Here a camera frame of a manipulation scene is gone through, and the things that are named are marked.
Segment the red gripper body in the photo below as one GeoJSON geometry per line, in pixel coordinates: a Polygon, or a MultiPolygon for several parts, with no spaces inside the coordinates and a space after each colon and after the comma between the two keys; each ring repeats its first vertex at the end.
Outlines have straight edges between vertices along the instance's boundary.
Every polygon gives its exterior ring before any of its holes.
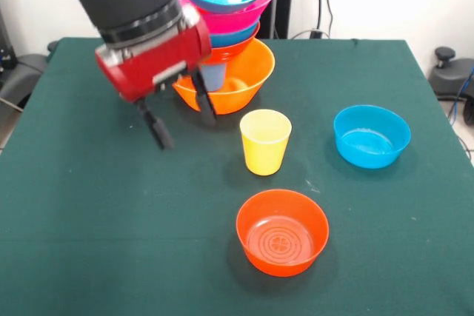
{"type": "Polygon", "coordinates": [[[99,68],[129,102],[148,96],[174,76],[195,72],[210,54],[209,32],[202,18],[165,40],[155,38],[122,50],[101,45],[95,51],[99,68]]]}

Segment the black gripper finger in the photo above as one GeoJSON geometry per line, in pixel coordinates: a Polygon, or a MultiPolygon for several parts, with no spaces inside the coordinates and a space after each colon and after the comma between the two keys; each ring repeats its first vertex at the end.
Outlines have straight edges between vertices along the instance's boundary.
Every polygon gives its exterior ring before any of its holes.
{"type": "Polygon", "coordinates": [[[202,121],[207,126],[212,127],[216,124],[216,112],[208,95],[200,70],[193,71],[191,79],[196,90],[196,103],[200,109],[202,121]]]}
{"type": "Polygon", "coordinates": [[[174,140],[164,122],[156,117],[148,107],[144,98],[135,102],[135,106],[148,127],[152,137],[161,149],[172,149],[174,140]]]}

